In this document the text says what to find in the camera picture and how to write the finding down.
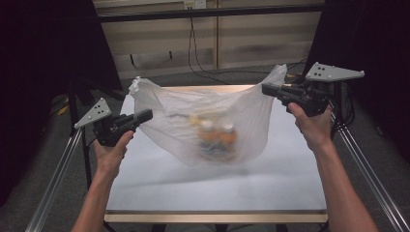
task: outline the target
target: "wall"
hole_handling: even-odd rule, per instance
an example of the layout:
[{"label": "wall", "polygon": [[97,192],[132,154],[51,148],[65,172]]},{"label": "wall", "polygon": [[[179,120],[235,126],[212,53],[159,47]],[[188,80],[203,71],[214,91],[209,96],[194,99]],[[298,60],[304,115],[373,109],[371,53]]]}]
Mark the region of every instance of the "wall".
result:
[{"label": "wall", "polygon": [[[99,14],[184,9],[184,1],[175,0],[94,0],[94,3]],[[207,8],[316,3],[323,0],[208,0]],[[302,13],[194,18],[198,60],[206,70],[299,62],[308,57],[319,17],[320,13]],[[120,78],[190,71],[189,19],[113,22],[102,27]],[[131,64],[130,54],[136,67]],[[194,59],[191,64],[197,68]]]}]

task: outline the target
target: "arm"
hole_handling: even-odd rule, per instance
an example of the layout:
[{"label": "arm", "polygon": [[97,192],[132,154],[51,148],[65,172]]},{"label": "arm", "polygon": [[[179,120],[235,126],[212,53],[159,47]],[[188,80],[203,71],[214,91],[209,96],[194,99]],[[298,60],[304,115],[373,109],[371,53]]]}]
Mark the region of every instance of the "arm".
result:
[{"label": "arm", "polygon": [[88,189],[81,212],[72,231],[102,231],[103,216],[108,202],[112,183],[120,171],[120,164],[127,152],[127,144],[132,139],[133,132],[124,133],[117,145],[113,148],[100,145],[94,141],[97,159],[97,171],[93,183]]},{"label": "arm", "polygon": [[365,205],[350,184],[330,136],[332,109],[328,107],[322,115],[309,118],[296,103],[290,103],[288,106],[296,118],[296,126],[316,157],[331,231],[378,231]]}]

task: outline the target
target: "hand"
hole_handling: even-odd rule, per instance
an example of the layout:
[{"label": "hand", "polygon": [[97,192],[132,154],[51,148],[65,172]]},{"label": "hand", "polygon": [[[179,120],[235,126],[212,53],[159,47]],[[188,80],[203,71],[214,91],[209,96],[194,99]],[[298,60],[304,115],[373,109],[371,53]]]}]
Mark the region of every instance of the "hand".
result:
[{"label": "hand", "polygon": [[125,132],[115,147],[104,147],[97,139],[94,141],[98,174],[104,175],[108,180],[114,180],[118,176],[121,161],[127,152],[126,146],[132,136],[133,131]]},{"label": "hand", "polygon": [[290,111],[296,118],[296,126],[304,135],[307,146],[315,152],[321,146],[332,142],[331,138],[331,114],[330,106],[323,114],[308,117],[304,110],[294,102],[288,104]]}]

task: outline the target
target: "white table surface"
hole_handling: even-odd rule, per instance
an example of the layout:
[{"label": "white table surface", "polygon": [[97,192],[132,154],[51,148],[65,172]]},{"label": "white table surface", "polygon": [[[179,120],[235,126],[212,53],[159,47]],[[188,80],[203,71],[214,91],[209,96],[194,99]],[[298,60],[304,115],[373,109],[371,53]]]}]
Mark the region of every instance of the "white table surface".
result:
[{"label": "white table surface", "polygon": [[[131,96],[121,113],[133,114]],[[274,100],[266,149],[256,159],[233,166],[186,166],[137,130],[107,210],[323,211],[326,203],[316,162],[294,122]]]}]

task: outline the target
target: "translucent bag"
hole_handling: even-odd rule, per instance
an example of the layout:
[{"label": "translucent bag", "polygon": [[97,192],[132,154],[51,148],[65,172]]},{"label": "translucent bag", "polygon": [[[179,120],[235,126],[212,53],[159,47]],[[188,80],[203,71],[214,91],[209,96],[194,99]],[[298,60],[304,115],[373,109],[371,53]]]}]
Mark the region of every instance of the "translucent bag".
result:
[{"label": "translucent bag", "polygon": [[262,94],[262,83],[282,85],[286,71],[276,66],[259,84],[236,93],[177,92],[138,77],[130,95],[135,112],[153,110],[140,129],[181,162],[238,164],[263,152],[274,98]]}]

